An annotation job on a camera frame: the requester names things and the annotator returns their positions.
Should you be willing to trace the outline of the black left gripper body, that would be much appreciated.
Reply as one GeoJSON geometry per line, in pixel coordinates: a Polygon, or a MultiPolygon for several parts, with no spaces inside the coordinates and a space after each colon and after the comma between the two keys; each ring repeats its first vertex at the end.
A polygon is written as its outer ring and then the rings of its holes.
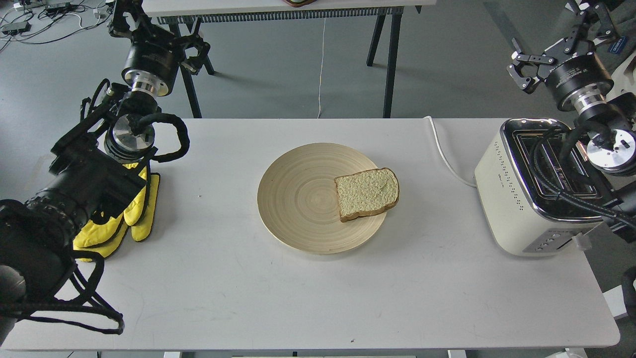
{"type": "Polygon", "coordinates": [[[132,91],[152,97],[172,93],[177,73],[186,57],[197,55],[195,48],[182,50],[175,46],[177,36],[158,25],[134,30],[132,44],[121,76],[132,91]]]}

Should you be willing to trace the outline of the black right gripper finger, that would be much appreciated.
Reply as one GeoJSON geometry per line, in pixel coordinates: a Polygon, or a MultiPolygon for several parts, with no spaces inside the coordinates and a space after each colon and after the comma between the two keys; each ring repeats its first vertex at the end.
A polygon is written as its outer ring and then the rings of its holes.
{"type": "Polygon", "coordinates": [[[575,25],[564,39],[565,50],[575,50],[579,43],[590,48],[609,44],[620,38],[607,6],[599,0],[568,0],[566,7],[575,14],[575,25]]]}
{"type": "Polygon", "coordinates": [[[511,39],[514,52],[507,72],[516,86],[527,94],[532,94],[538,85],[546,80],[547,75],[557,64],[557,60],[545,54],[525,54],[517,38],[511,39]]]}

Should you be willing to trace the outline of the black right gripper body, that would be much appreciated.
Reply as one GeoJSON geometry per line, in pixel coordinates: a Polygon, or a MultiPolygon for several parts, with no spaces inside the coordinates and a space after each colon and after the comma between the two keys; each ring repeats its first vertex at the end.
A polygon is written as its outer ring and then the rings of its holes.
{"type": "Polygon", "coordinates": [[[554,58],[553,64],[543,66],[543,74],[559,111],[575,111],[570,102],[575,91],[593,86],[607,95],[613,88],[614,81],[595,49],[592,41],[563,38],[544,51],[545,56],[554,58]]]}

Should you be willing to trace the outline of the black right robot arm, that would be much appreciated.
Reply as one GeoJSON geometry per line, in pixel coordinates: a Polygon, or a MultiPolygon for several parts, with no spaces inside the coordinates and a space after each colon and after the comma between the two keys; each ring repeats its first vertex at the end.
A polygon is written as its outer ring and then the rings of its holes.
{"type": "Polygon", "coordinates": [[[607,99],[614,87],[597,47],[614,44],[619,34],[607,6],[600,0],[569,0],[574,13],[570,32],[540,54],[527,54],[517,39],[507,67],[518,88],[533,93],[545,84],[559,111],[577,113],[565,131],[559,153],[565,159],[584,141],[590,165],[617,177],[635,174],[635,95],[628,91],[607,99]]]}

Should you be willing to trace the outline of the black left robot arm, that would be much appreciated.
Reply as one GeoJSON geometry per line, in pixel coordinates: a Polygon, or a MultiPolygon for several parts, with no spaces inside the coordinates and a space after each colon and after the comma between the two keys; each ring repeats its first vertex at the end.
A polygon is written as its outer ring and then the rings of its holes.
{"type": "Polygon", "coordinates": [[[197,75],[208,59],[200,18],[191,33],[172,33],[152,23],[140,0],[116,0],[108,26],[114,38],[130,39],[123,83],[103,80],[100,103],[81,105],[75,127],[53,146],[54,180],[26,202],[1,202],[1,339],[21,320],[62,323],[38,311],[101,315],[113,329],[68,324],[105,335],[123,333],[124,320],[97,293],[104,273],[100,254],[75,250],[86,224],[106,224],[150,188],[141,177],[150,161],[171,162],[189,150],[182,118],[163,113],[157,98],[172,92],[179,71],[197,75]]]}

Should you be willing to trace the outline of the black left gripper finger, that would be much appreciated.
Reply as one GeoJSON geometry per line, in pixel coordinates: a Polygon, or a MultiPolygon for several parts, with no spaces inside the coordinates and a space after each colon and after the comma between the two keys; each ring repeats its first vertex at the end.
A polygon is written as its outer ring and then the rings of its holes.
{"type": "Polygon", "coordinates": [[[191,33],[175,40],[175,46],[177,48],[181,48],[184,51],[189,48],[195,48],[197,50],[197,55],[186,57],[181,61],[181,65],[193,75],[197,75],[201,68],[204,67],[210,50],[209,43],[205,42],[199,33],[201,23],[201,18],[196,18],[191,33]]]}
{"type": "Polygon", "coordinates": [[[112,18],[108,24],[108,33],[113,38],[133,38],[129,21],[125,14],[132,17],[136,30],[143,29],[149,33],[150,18],[143,10],[143,0],[114,0],[112,18]]]}

